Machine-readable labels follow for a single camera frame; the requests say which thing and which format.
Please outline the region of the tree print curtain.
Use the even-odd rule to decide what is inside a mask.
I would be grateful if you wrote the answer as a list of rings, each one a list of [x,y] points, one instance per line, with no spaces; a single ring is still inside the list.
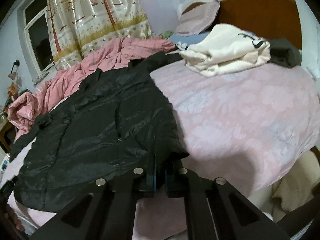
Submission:
[[[139,0],[47,0],[53,60],[72,65],[117,37],[150,38]]]

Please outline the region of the white framed window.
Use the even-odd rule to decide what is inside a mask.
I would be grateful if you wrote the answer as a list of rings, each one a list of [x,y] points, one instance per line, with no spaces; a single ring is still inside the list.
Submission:
[[[34,84],[50,74],[54,60],[50,47],[47,0],[31,0],[20,12],[20,38]]]

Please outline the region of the pale poster on wall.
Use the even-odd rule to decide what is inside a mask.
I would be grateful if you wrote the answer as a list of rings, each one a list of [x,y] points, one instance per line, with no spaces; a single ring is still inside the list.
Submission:
[[[176,29],[179,20],[174,0],[139,0],[147,17],[153,36]]]

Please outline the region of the pink floral bed sheet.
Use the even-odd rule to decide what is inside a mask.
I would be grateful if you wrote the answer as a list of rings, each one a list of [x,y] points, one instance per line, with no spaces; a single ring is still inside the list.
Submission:
[[[206,77],[187,68],[181,58],[150,76],[172,104],[178,137],[188,152],[180,168],[207,179],[226,178],[245,196],[283,177],[318,139],[318,94],[300,66],[266,63]],[[30,149],[27,145],[10,159],[5,181],[18,177]],[[37,226],[57,213],[19,203],[14,187],[8,205]]]

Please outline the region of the cream fleece blanket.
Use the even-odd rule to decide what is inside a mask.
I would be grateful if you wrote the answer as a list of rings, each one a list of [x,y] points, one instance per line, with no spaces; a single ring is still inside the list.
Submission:
[[[319,162],[312,151],[303,153],[291,170],[272,185],[272,217],[280,221],[289,212],[313,198],[319,183]]]

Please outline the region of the pink desk lamp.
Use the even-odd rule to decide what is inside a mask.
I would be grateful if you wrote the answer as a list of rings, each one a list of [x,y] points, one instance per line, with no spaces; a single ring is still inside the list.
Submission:
[[[10,74],[8,75],[9,78],[11,78],[12,80],[15,80],[16,79],[16,76],[17,76],[17,68],[20,66],[20,61],[19,60],[15,60],[15,62],[13,63],[12,65],[12,68],[11,68],[11,72]]]

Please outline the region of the pink quilt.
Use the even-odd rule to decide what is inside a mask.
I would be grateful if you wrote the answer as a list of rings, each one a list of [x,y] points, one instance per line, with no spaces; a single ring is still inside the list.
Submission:
[[[53,109],[62,99],[71,96],[81,81],[98,68],[106,72],[127,67],[130,60],[145,59],[159,51],[168,53],[175,45],[161,37],[146,40],[114,38],[102,48],[89,53],[67,70],[59,70],[53,79],[42,82],[35,92],[25,92],[8,109],[8,119],[17,128],[16,138],[29,133],[36,117]]]

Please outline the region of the white and wood headboard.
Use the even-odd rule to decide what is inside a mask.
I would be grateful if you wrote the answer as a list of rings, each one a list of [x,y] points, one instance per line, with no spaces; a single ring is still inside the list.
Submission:
[[[177,15],[212,0],[185,0]],[[305,0],[218,0],[218,23],[268,38],[286,38],[302,52],[302,67],[319,79],[319,22]]]

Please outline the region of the cluttered wooden desk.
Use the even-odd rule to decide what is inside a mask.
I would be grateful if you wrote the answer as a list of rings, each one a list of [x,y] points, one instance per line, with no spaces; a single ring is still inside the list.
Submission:
[[[17,99],[19,87],[12,82],[8,87],[8,97],[4,107],[1,107],[1,148],[5,153],[11,152],[11,146],[14,143],[16,136],[16,128],[9,121],[8,109],[9,106]]]

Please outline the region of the pink pillow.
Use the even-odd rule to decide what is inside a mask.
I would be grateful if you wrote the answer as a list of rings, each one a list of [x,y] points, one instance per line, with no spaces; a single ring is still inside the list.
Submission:
[[[190,36],[198,35],[205,31],[215,21],[220,9],[220,1],[212,0],[199,5],[193,4],[190,10],[184,12],[179,20],[174,34]]]

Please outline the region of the folded dark garment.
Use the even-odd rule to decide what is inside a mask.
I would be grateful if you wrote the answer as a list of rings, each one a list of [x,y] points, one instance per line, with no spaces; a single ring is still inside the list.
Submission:
[[[299,49],[286,38],[269,40],[269,42],[271,56],[269,63],[274,63],[285,68],[300,66],[302,55]]]

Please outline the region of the blue floral pillow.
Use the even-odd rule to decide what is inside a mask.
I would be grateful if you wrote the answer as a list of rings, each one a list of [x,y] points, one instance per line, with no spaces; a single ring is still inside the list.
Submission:
[[[206,31],[204,33],[190,36],[173,34],[169,37],[169,40],[174,43],[179,50],[186,50],[190,45],[203,41],[209,33],[209,31]]]

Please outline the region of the folded cream sweatshirt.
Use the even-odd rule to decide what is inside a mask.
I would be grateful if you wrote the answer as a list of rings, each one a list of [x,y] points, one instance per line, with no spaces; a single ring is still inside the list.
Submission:
[[[271,59],[270,42],[231,24],[217,24],[208,36],[180,52],[186,67],[206,77],[242,72]]]

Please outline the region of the black shiny jacket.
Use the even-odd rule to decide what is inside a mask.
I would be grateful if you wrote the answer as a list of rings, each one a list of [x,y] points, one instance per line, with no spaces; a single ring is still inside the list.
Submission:
[[[188,152],[172,104],[150,74],[180,59],[159,52],[125,68],[96,70],[56,109],[38,116],[12,147],[15,159],[31,145],[15,199],[31,209],[58,212],[95,180],[137,167],[163,183],[164,171],[180,168]]]

